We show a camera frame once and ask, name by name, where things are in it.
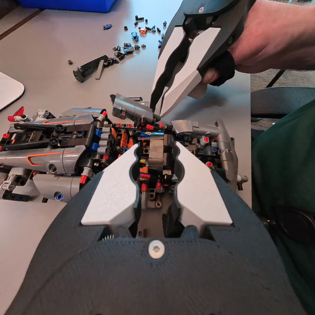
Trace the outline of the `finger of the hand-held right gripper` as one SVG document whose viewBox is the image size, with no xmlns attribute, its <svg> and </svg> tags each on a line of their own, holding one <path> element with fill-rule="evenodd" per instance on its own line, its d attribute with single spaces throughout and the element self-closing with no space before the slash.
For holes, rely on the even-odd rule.
<svg viewBox="0 0 315 315">
<path fill-rule="evenodd" d="M 163 41 L 161 47 L 163 50 L 160 50 L 150 99 L 150 108 L 153 112 L 155 112 L 156 105 L 163 94 L 164 88 L 171 80 L 175 67 L 179 62 L 181 56 L 180 48 L 185 36 L 186 33 L 183 27 L 176 26 L 169 39 Z"/>
<path fill-rule="evenodd" d="M 220 30 L 221 28 L 211 27 L 193 39 L 182 69 L 175 75 L 173 84 L 164 94 L 161 117 L 165 117 L 200 83 L 202 75 L 198 71 L 198 66 Z"/>
</svg>

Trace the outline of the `person's green shirt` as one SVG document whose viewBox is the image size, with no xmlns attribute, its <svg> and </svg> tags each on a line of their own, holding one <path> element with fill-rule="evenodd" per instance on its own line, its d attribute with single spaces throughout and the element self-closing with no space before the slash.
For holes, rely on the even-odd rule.
<svg viewBox="0 0 315 315">
<path fill-rule="evenodd" d="M 315 310 L 315 104 L 277 121 L 252 143 L 253 210 L 268 225 L 301 305 Z"/>
</svg>

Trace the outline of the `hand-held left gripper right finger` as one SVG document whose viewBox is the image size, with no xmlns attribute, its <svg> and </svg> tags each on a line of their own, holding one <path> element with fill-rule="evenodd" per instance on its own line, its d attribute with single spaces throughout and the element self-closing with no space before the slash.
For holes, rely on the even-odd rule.
<svg viewBox="0 0 315 315">
<path fill-rule="evenodd" d="M 231 226 L 233 221 L 212 176 L 211 170 L 178 141 L 174 143 L 182 174 L 176 188 L 184 227 L 195 226 L 201 235 L 208 225 Z"/>
</svg>

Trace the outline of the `small grey lego subassembly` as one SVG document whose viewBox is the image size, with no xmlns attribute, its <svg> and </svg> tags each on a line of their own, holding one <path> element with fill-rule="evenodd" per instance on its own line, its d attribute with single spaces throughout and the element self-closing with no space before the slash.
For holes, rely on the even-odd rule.
<svg viewBox="0 0 315 315">
<path fill-rule="evenodd" d="M 124 97 L 120 94 L 111 94 L 110 98 L 113 105 L 112 116 L 121 120 L 125 120 L 126 118 L 133 120 L 136 127 L 154 124 L 161 120 L 161 117 L 156 115 L 152 111 L 152 108 L 134 101 L 131 98 Z"/>
</svg>

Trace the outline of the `person's right hand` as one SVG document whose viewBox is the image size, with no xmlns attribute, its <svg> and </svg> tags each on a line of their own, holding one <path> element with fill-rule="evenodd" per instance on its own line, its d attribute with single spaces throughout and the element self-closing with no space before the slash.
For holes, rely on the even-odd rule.
<svg viewBox="0 0 315 315">
<path fill-rule="evenodd" d="M 274 1 L 256 1 L 250 9 L 244 30 L 230 47 L 236 70 L 260 73 L 268 69 L 289 69 L 285 57 L 291 35 L 289 28 L 300 7 Z"/>
</svg>

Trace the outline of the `dark mesh chair seat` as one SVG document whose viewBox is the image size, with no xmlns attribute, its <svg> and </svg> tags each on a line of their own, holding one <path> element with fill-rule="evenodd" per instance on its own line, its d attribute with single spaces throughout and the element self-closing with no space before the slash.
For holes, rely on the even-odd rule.
<svg viewBox="0 0 315 315">
<path fill-rule="evenodd" d="M 287 72 L 281 69 L 268 85 L 251 92 L 251 120 L 281 119 L 314 100 L 315 88 L 310 86 L 279 86 L 274 84 Z"/>
</svg>

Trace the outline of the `scattered small lego pieces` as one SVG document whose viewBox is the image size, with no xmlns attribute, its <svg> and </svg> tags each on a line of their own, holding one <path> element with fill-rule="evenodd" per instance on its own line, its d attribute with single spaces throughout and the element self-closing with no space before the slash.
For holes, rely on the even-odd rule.
<svg viewBox="0 0 315 315">
<path fill-rule="evenodd" d="M 122 45 L 116 45 L 112 48 L 114 52 L 113 57 L 102 57 L 100 61 L 100 65 L 104 67 L 109 67 L 114 64 L 120 63 L 128 56 L 133 56 L 134 54 L 139 54 L 140 51 L 147 49 L 147 44 L 143 42 L 147 34 L 158 34 L 160 39 L 158 39 L 158 50 L 161 49 L 165 32 L 167 28 L 167 22 L 163 22 L 163 27 L 159 28 L 155 25 L 149 27 L 148 26 L 148 19 L 144 17 L 135 16 L 134 22 L 135 29 L 131 32 L 132 42 L 124 42 Z"/>
</svg>

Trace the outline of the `large grey lego vehicle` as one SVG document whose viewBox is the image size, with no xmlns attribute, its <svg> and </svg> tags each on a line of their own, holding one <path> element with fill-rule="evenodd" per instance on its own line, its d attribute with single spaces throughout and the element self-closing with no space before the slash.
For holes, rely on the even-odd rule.
<svg viewBox="0 0 315 315">
<path fill-rule="evenodd" d="M 145 238 L 148 228 L 138 227 L 141 214 L 157 210 L 153 221 L 162 220 L 167 238 L 179 237 L 185 228 L 179 221 L 180 204 L 176 188 L 182 171 L 175 161 L 178 141 L 211 170 L 212 176 L 235 226 L 232 197 L 242 190 L 247 176 L 238 174 L 235 141 L 223 121 L 203 124 L 192 120 L 173 120 L 165 124 L 136 127 L 113 123 L 104 108 L 72 108 L 55 117 L 39 110 L 32 119 L 24 107 L 8 117 L 10 127 L 1 136 L 1 199 L 27 202 L 34 197 L 22 189 L 32 183 L 42 202 L 69 203 L 105 168 L 133 145 L 137 161 L 131 175 L 137 184 L 135 221 L 125 226 L 137 238 Z M 111 225 L 103 225 L 113 230 Z"/>
</svg>

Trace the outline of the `person's right forearm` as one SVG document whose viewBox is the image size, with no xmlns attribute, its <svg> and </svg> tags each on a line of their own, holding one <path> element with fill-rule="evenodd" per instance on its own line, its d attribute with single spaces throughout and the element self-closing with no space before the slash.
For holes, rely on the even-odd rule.
<svg viewBox="0 0 315 315">
<path fill-rule="evenodd" d="M 305 5 L 295 9 L 293 14 L 293 68 L 297 70 L 315 69 L 315 5 Z"/>
</svg>

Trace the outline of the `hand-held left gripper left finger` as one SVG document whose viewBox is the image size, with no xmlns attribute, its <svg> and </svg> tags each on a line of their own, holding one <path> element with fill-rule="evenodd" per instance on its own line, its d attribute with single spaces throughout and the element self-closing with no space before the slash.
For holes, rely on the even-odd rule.
<svg viewBox="0 0 315 315">
<path fill-rule="evenodd" d="M 136 220 L 134 205 L 138 189 L 131 170 L 139 148 L 139 143 L 133 145 L 104 169 L 81 219 L 82 225 L 130 226 Z"/>
</svg>

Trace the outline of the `blue plastic bin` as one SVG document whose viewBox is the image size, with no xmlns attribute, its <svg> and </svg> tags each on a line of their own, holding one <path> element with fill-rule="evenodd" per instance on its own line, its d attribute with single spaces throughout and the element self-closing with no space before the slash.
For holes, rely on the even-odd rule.
<svg viewBox="0 0 315 315">
<path fill-rule="evenodd" d="M 114 4 L 124 2 L 115 0 L 19 0 L 25 8 L 45 10 L 68 10 L 94 13 L 109 13 Z"/>
</svg>

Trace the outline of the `white book stand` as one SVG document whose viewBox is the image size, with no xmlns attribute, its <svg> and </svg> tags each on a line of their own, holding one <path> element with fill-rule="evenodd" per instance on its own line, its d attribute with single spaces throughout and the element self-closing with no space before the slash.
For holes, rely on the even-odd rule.
<svg viewBox="0 0 315 315">
<path fill-rule="evenodd" d="M 0 72 L 0 110 L 19 99 L 25 92 L 24 85 Z"/>
</svg>

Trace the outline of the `long grey lego tile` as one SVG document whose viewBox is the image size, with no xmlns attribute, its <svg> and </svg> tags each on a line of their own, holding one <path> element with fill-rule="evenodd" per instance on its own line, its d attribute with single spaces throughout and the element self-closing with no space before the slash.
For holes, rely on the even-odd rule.
<svg viewBox="0 0 315 315">
<path fill-rule="evenodd" d="M 95 75 L 96 80 L 99 80 L 101 75 L 102 75 L 103 68 L 104 68 L 104 62 L 105 62 L 104 60 L 99 61 L 98 68 L 97 68 L 96 75 Z"/>
</svg>

